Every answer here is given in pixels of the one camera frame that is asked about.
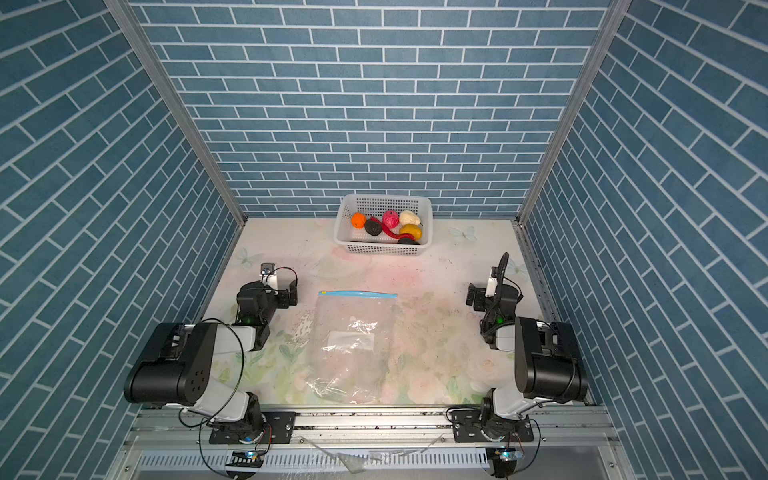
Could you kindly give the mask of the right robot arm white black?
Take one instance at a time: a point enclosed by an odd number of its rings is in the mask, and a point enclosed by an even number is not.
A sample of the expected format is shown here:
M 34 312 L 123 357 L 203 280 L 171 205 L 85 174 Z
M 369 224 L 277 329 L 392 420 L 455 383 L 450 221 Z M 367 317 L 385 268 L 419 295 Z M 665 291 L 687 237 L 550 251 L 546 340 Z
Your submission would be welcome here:
M 493 350 L 514 354 L 514 380 L 491 388 L 474 422 L 490 441 L 529 442 L 531 411 L 546 404 L 583 401 L 588 377 L 572 326 L 516 314 L 523 294 L 515 284 L 468 286 L 466 304 L 483 314 L 480 335 Z

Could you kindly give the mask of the dark brown toy food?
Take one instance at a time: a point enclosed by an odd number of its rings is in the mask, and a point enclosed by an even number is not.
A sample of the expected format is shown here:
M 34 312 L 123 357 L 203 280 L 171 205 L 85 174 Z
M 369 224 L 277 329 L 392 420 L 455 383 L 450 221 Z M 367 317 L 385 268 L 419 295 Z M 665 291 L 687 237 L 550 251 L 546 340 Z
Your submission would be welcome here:
M 377 218 L 370 217 L 364 223 L 364 230 L 369 235 L 373 237 L 378 237 L 382 233 L 383 227 L 381 225 L 381 222 Z

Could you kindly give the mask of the left circuit board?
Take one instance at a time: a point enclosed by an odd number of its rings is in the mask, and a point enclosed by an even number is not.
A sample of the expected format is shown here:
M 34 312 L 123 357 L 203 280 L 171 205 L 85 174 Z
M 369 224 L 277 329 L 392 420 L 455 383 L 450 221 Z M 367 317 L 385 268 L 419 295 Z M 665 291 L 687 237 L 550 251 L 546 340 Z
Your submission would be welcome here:
M 235 451 L 228 460 L 226 469 L 232 471 L 259 469 L 263 466 L 265 454 L 265 451 Z

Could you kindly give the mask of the yellow toy fruit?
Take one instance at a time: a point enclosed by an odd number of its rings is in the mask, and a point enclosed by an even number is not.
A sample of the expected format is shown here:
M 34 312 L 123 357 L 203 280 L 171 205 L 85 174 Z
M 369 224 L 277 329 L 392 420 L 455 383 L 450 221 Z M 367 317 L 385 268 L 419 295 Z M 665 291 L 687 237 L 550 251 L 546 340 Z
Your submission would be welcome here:
M 405 224 L 399 229 L 400 235 L 410 235 L 415 241 L 419 241 L 422 238 L 422 229 L 416 224 Z

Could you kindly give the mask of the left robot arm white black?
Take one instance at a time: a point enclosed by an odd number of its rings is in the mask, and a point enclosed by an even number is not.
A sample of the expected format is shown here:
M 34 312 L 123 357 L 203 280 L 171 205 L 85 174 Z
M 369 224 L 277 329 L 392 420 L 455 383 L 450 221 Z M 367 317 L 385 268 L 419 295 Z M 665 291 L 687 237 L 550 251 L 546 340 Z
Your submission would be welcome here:
M 298 304 L 298 281 L 284 289 L 276 275 L 243 285 L 236 296 L 236 319 L 210 318 L 196 324 L 162 323 L 155 328 L 128 374 L 124 397 L 133 404 L 177 404 L 199 415 L 194 426 L 209 427 L 212 445 L 288 444 L 296 414 L 265 412 L 258 397 L 238 385 L 211 377 L 216 355 L 262 350 L 270 321 L 279 309 Z

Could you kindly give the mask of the pink toy fruit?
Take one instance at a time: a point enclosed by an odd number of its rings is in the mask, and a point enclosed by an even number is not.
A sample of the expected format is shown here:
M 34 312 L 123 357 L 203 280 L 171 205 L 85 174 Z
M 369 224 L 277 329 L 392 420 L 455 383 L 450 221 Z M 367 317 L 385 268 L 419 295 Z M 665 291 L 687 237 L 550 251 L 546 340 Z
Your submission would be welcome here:
M 389 229 L 395 229 L 399 226 L 400 218 L 399 214 L 394 210 L 386 211 L 381 218 L 381 222 Z

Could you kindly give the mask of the red toy chili pepper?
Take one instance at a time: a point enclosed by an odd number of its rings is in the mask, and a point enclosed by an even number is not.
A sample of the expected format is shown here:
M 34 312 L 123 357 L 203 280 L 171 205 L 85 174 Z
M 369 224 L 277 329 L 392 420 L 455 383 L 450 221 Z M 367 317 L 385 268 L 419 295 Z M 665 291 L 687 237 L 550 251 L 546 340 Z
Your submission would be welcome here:
M 382 225 L 382 227 L 383 227 L 383 232 L 384 232 L 384 233 L 385 233 L 387 236 L 389 236 L 390 238 L 392 238 L 392 239 L 395 239 L 395 240 L 398 240 L 398 239 L 400 238 L 400 236 L 401 236 L 400 234 L 396 234 L 396 233 L 394 233 L 394 232 L 393 232 L 391 229 L 389 229 L 389 228 L 387 228 L 386 226 L 384 226 L 384 225 L 382 224 L 382 222 L 381 222 L 381 225 Z

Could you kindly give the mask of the orange toy fruit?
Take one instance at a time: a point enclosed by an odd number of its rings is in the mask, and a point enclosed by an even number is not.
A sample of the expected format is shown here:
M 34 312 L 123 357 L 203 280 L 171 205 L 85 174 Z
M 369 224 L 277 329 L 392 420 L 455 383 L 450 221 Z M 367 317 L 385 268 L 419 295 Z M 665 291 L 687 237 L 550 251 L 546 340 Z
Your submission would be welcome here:
M 365 228 L 365 224 L 366 224 L 366 221 L 367 221 L 367 217 L 366 217 L 366 215 L 365 215 L 365 214 L 363 214 L 363 213 L 361 213 L 361 212 L 355 212 L 355 213 L 354 213 L 354 214 L 351 216 L 351 218 L 350 218 L 350 224 L 351 224 L 351 225 L 352 225 L 352 226 L 353 226 L 355 229 L 364 229 L 364 228 Z

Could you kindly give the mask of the aluminium front rail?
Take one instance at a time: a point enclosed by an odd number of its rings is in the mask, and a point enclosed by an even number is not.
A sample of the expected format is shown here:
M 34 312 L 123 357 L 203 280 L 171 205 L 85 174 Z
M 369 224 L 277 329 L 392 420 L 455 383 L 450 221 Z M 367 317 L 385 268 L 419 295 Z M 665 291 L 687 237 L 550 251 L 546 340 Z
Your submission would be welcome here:
M 279 448 L 315 444 L 332 447 L 421 448 L 490 446 L 495 442 L 456 443 L 451 424 L 440 406 L 264 406 L 267 411 L 297 413 L 292 440 Z M 513 446 L 613 447 L 620 444 L 603 407 L 548 405 L 529 414 L 532 442 Z

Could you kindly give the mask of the clear zip top bag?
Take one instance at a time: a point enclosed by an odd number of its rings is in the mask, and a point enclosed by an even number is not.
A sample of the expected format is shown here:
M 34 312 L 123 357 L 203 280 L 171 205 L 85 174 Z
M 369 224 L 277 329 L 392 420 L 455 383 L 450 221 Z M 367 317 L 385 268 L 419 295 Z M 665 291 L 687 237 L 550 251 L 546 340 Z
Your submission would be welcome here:
M 307 385 L 326 401 L 380 400 L 392 346 L 397 295 L 373 291 L 318 293 L 309 340 Z

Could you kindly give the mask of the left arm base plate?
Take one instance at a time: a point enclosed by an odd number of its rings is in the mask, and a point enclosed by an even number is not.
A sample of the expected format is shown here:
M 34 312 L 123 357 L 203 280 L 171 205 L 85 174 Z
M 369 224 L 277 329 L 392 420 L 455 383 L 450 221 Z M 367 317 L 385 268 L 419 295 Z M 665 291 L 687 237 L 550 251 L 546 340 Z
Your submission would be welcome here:
M 297 413 L 294 411 L 267 411 L 252 427 L 245 420 L 214 423 L 209 443 L 211 445 L 249 445 L 267 443 L 287 445 L 291 442 Z

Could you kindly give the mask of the white plastic mesh basket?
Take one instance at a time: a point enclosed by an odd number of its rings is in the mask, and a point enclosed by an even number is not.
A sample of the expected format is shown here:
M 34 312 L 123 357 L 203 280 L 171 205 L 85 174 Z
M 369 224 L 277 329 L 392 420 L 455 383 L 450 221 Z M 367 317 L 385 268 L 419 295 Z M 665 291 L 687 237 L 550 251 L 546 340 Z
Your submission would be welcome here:
M 433 237 L 426 197 L 350 194 L 335 220 L 334 240 L 349 253 L 415 256 Z

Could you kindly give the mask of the cream toy food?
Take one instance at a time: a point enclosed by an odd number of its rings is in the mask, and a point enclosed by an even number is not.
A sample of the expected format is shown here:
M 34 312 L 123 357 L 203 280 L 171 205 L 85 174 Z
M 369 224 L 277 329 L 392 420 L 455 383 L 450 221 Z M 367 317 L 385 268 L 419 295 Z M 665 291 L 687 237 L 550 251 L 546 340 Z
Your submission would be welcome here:
M 415 212 L 410 210 L 404 210 L 399 215 L 399 223 L 402 226 L 405 226 L 405 225 L 420 226 L 422 224 L 422 221 Z

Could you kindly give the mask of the circuit board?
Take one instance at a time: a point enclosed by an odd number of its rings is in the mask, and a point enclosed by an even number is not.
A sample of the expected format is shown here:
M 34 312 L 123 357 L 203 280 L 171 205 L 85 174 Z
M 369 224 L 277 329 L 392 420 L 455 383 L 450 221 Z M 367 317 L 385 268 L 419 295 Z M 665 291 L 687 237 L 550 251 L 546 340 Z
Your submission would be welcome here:
M 259 469 L 263 466 L 265 454 L 265 451 L 235 451 L 228 460 L 226 469 L 232 471 Z
M 489 450 L 489 459 L 494 463 L 501 464 L 516 464 L 522 460 L 524 453 L 511 447 L 507 448 L 492 448 Z

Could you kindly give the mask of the right circuit board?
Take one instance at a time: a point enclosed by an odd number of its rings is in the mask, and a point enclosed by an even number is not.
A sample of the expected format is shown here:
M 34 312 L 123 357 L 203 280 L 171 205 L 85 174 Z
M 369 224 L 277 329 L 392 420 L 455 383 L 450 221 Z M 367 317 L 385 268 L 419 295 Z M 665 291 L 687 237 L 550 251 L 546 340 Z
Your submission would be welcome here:
M 507 448 L 492 448 L 489 450 L 489 459 L 494 463 L 501 464 L 516 464 L 522 460 L 524 453 L 511 447 Z

